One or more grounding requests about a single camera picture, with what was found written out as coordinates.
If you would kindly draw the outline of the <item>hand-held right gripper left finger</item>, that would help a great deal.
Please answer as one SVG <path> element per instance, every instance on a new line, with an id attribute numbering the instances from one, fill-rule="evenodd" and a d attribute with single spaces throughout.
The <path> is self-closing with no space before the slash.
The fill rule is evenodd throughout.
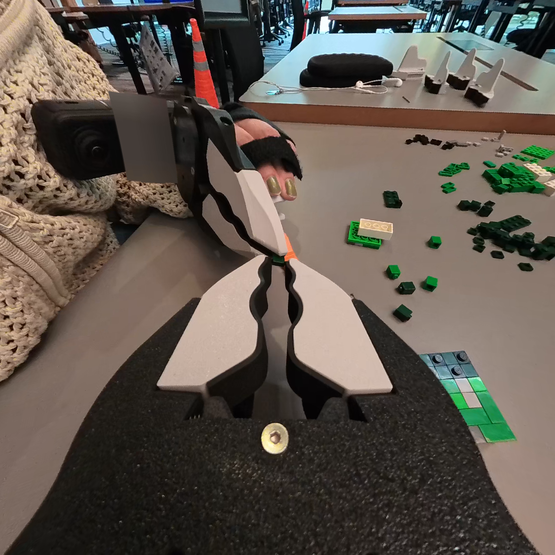
<path id="1" fill-rule="evenodd" d="M 157 387 L 204 398 L 252 397 L 267 376 L 266 312 L 267 257 L 255 257 L 202 296 Z"/>

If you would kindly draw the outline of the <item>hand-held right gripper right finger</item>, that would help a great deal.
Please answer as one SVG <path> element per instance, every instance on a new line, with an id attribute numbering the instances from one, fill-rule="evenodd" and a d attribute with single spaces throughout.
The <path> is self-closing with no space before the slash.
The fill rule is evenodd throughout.
<path id="1" fill-rule="evenodd" d="M 285 267 L 290 329 L 287 377 L 299 397 L 392 392 L 351 297 L 297 259 Z"/>

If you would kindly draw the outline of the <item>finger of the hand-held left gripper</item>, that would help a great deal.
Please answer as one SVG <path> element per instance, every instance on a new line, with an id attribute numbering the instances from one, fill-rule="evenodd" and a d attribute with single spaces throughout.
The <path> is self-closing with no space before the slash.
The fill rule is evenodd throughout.
<path id="1" fill-rule="evenodd" d="M 234 171 L 214 143 L 208 143 L 206 162 L 216 199 L 229 205 L 229 218 L 251 246 L 284 256 L 285 233 L 261 175 L 252 169 Z"/>

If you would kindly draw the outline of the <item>green lego base, tan brick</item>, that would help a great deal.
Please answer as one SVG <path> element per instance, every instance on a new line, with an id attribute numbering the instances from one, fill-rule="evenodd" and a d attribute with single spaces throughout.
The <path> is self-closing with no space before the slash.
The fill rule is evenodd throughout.
<path id="1" fill-rule="evenodd" d="M 393 224 L 385 221 L 359 219 L 351 221 L 346 243 L 371 249 L 379 249 L 383 242 L 393 237 Z"/>

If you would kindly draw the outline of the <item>green pixel lego cube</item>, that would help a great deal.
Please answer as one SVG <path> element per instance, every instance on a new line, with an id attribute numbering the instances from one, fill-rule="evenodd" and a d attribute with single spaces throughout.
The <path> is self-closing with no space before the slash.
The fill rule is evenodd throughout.
<path id="1" fill-rule="evenodd" d="M 517 440 L 466 351 L 419 357 L 440 381 L 477 444 Z"/>

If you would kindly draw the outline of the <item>scattered dark green lego pieces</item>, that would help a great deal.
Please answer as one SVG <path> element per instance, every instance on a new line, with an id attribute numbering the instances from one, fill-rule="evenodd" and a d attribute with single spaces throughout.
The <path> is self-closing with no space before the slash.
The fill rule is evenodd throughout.
<path id="1" fill-rule="evenodd" d="M 553 202 L 543 195 L 507 194 L 485 202 L 463 199 L 454 185 L 384 185 L 386 221 L 393 237 L 373 256 L 375 277 L 364 279 L 365 299 L 381 315 L 407 305 L 406 314 L 433 329 L 509 327 L 554 309 Z M 432 235 L 438 249 L 427 246 Z M 390 280 L 386 268 L 398 265 Z M 428 275 L 439 279 L 422 289 Z"/>

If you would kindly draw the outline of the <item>small grey lego pieces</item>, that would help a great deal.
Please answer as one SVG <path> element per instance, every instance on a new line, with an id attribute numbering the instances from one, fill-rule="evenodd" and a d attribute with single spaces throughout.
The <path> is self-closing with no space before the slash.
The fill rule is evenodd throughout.
<path id="1" fill-rule="evenodd" d="M 503 143 L 506 135 L 507 130 L 502 129 L 493 135 L 484 135 L 478 138 L 455 138 L 441 142 L 439 148 L 442 150 L 451 150 L 455 148 L 480 148 L 489 146 L 494 148 L 495 157 L 506 157 L 516 154 L 513 147 Z"/>

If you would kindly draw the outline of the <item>pile of bright green lego pieces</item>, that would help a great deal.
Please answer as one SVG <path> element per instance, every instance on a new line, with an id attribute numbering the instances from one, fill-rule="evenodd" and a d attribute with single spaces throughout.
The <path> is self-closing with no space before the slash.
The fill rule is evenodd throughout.
<path id="1" fill-rule="evenodd" d="M 497 161 L 484 160 L 477 169 L 496 194 L 554 195 L 554 166 L 539 163 L 554 156 L 554 150 L 531 145 L 517 151 L 498 144 L 493 155 Z"/>

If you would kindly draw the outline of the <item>person's left hand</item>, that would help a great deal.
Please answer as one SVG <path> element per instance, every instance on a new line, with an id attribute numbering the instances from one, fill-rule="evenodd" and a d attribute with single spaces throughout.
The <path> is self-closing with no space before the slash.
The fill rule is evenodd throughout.
<path id="1" fill-rule="evenodd" d="M 302 169 L 293 140 L 273 122 L 239 103 L 228 102 L 222 109 L 231 117 L 239 148 L 262 176 L 272 199 L 294 201 Z"/>

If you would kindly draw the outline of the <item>cream knit sweater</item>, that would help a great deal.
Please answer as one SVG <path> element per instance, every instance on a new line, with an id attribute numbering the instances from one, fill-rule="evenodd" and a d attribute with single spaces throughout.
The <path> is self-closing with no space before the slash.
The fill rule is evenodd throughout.
<path id="1" fill-rule="evenodd" d="M 149 209 L 192 217 L 176 184 L 68 179 L 47 161 L 32 106 L 108 101 L 114 91 L 38 1 L 1 1 L 1 381 L 118 248 L 111 210 L 128 224 Z"/>

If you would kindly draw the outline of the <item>orange traffic cone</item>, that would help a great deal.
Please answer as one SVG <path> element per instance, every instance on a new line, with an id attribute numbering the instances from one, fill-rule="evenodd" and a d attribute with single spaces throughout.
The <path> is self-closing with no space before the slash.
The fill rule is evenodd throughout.
<path id="1" fill-rule="evenodd" d="M 219 101 L 212 80 L 208 59 L 203 41 L 195 18 L 190 19 L 193 46 L 193 70 L 195 97 L 202 99 L 209 106 L 218 109 Z"/>

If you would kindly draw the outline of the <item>white earphones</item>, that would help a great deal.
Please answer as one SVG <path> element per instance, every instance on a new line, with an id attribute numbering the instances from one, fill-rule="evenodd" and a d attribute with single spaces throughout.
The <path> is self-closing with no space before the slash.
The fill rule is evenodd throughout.
<path id="1" fill-rule="evenodd" d="M 257 96 L 293 95 L 309 92 L 349 92 L 366 95 L 383 95 L 391 89 L 402 87 L 403 84 L 403 80 L 393 77 L 369 82 L 358 80 L 353 86 L 348 87 L 293 87 L 279 85 L 268 80 L 259 80 L 248 88 L 248 92 L 252 92 Z"/>

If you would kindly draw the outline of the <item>black oval case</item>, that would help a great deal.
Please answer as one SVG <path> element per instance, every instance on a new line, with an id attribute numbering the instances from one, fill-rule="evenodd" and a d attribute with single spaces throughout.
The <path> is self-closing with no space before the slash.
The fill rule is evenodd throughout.
<path id="1" fill-rule="evenodd" d="M 319 54 L 308 60 L 299 83 L 302 87 L 348 87 L 358 80 L 382 80 L 392 72 L 392 62 L 374 54 Z"/>

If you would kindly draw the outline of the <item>wooden background desk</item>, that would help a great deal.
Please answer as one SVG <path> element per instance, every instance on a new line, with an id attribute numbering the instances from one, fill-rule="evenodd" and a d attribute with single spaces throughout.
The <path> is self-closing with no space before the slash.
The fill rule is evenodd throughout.
<path id="1" fill-rule="evenodd" d="M 426 21 L 428 12 L 406 5 L 339 6 L 328 14 L 330 33 L 412 33 L 415 24 Z"/>

